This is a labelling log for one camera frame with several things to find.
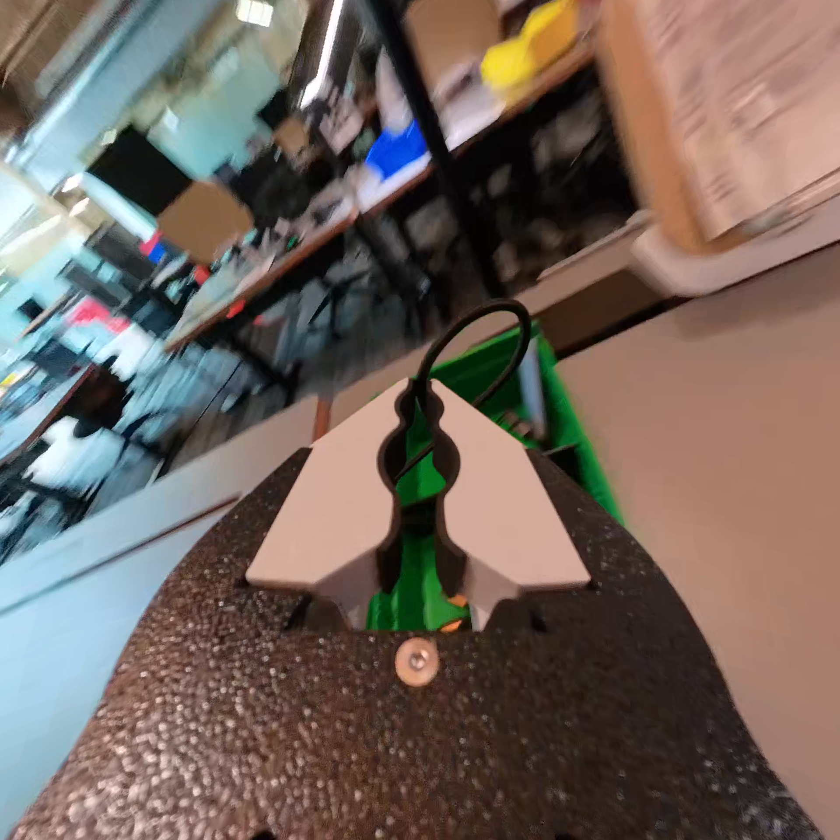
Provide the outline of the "brown cardboard sheet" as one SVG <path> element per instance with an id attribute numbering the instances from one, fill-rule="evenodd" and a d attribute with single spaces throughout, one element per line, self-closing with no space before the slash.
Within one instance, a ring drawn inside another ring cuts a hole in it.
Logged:
<path id="1" fill-rule="evenodd" d="M 193 182 L 155 222 L 164 239 L 207 266 L 255 225 L 250 210 L 226 185 L 210 181 Z"/>

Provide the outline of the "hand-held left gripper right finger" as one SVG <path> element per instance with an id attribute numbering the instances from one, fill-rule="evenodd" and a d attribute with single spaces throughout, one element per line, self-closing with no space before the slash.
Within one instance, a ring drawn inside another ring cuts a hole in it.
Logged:
<path id="1" fill-rule="evenodd" d="M 532 462 L 538 453 L 439 381 L 428 383 L 427 407 L 434 453 L 452 444 L 458 457 L 439 499 L 445 536 L 465 555 L 455 593 L 472 625 L 485 627 L 504 600 L 586 587 L 592 576 Z"/>

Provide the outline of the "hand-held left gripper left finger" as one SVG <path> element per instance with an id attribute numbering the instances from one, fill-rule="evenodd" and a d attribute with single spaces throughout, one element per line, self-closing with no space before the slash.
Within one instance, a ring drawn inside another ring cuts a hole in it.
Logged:
<path id="1" fill-rule="evenodd" d="M 375 550 L 392 525 L 393 494 L 377 457 L 399 428 L 404 378 L 306 450 L 306 459 L 248 567 L 254 586 L 319 595 L 352 629 L 365 629 L 383 590 Z"/>

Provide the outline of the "black monitor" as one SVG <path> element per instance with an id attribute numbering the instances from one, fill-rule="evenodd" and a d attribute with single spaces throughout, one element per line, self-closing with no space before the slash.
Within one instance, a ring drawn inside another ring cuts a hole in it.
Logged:
<path id="1" fill-rule="evenodd" d="M 194 183 L 131 123 L 102 148 L 85 172 L 153 217 Z"/>

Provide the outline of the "black cable brown plug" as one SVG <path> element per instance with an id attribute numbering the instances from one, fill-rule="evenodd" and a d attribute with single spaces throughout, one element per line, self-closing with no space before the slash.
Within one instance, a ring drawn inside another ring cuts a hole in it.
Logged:
<path id="1" fill-rule="evenodd" d="M 444 494 L 456 482 L 461 470 L 461 455 L 457 446 L 457 433 L 465 433 L 466 428 L 454 428 L 447 431 L 440 426 L 446 415 L 446 405 L 442 398 L 434 391 L 431 372 L 434 363 L 442 351 L 471 323 L 478 321 L 495 312 L 508 312 L 513 315 L 519 325 L 519 339 L 515 353 L 507 367 L 498 378 L 475 401 L 467 404 L 455 395 L 453 407 L 464 408 L 465 412 L 459 417 L 467 424 L 485 421 L 480 414 L 480 408 L 494 396 L 501 387 L 512 377 L 522 362 L 531 339 L 531 319 L 529 311 L 519 301 L 513 299 L 496 299 L 484 303 L 468 312 L 461 320 L 452 325 L 449 330 L 438 339 L 426 352 L 414 378 L 407 379 L 400 386 L 394 402 L 394 410 L 398 425 L 384 439 L 377 452 L 377 468 L 385 486 L 392 493 L 395 504 L 401 502 L 398 493 L 400 480 L 421 463 L 428 455 L 435 453 L 437 457 L 436 469 L 444 478 Z M 426 418 L 426 424 L 431 435 L 429 444 L 418 451 L 414 457 L 404 459 L 405 437 L 413 425 L 417 413 Z"/>

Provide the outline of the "black metal pole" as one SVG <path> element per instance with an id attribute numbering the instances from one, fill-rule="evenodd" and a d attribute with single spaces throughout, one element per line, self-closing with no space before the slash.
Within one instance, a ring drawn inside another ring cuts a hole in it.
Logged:
<path id="1" fill-rule="evenodd" d="M 378 30 L 408 105 L 426 141 L 437 178 L 479 269 L 483 288 L 489 298 L 502 298 L 505 289 L 490 247 L 490 233 L 495 231 L 494 225 L 471 200 L 467 184 L 448 149 L 436 109 L 429 97 L 422 71 L 401 19 L 391 2 L 365 1 L 364 6 Z"/>

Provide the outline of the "yellow plastic bin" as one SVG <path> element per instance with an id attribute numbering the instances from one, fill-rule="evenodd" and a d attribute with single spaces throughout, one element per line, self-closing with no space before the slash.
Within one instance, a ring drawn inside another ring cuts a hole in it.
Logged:
<path id="1" fill-rule="evenodd" d="M 488 49 L 479 68 L 483 83 L 499 92 L 534 79 L 576 45 L 579 18 L 579 4 L 575 1 L 536 6 L 516 36 Z"/>

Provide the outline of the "blue plastic bin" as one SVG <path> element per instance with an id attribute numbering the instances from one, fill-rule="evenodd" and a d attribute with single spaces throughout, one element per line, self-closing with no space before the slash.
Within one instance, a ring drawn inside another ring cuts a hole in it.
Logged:
<path id="1" fill-rule="evenodd" d="M 426 154 L 427 143 L 414 119 L 399 133 L 383 129 L 364 158 L 364 163 L 384 181 Z"/>

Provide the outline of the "black flat panel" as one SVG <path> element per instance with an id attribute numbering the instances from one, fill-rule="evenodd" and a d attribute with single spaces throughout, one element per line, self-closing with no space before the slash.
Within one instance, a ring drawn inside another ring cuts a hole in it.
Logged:
<path id="1" fill-rule="evenodd" d="M 535 319 L 562 361 L 666 312 L 674 301 L 624 268 L 550 303 Z"/>

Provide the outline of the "green plastic bin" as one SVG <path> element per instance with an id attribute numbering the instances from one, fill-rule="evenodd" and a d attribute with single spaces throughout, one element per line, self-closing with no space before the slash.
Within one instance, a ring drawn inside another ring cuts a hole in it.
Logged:
<path id="1" fill-rule="evenodd" d="M 434 378 L 458 396 L 473 402 L 499 376 L 515 353 L 517 328 L 479 344 L 457 358 L 436 364 Z M 504 432 L 541 452 L 624 524 L 620 508 L 606 479 L 595 448 L 574 410 L 571 394 L 554 369 L 557 360 L 538 324 L 532 325 L 532 350 L 524 364 L 537 376 L 535 386 L 512 377 L 479 410 Z M 448 603 L 436 569 L 434 501 L 444 487 L 432 455 L 413 468 L 398 485 L 403 508 L 408 510 L 402 531 L 402 568 L 391 593 L 371 598 L 366 628 L 372 631 L 437 631 L 460 615 Z"/>

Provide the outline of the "laminated printed sheet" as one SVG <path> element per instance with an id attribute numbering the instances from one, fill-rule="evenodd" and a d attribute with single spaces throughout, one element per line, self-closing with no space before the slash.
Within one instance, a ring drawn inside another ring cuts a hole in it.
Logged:
<path id="1" fill-rule="evenodd" d="M 839 2 L 636 2 L 708 239 L 838 196 Z"/>

